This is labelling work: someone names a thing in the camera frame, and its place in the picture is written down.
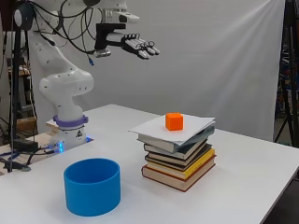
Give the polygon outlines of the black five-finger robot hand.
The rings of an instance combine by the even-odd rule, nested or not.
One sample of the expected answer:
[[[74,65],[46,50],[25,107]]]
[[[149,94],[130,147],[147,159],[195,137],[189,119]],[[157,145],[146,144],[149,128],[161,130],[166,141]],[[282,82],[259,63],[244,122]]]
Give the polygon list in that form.
[[[119,47],[142,60],[148,60],[150,57],[157,56],[161,53],[155,47],[153,41],[142,39],[138,33],[123,34],[113,32],[107,36],[107,44],[109,46]]]

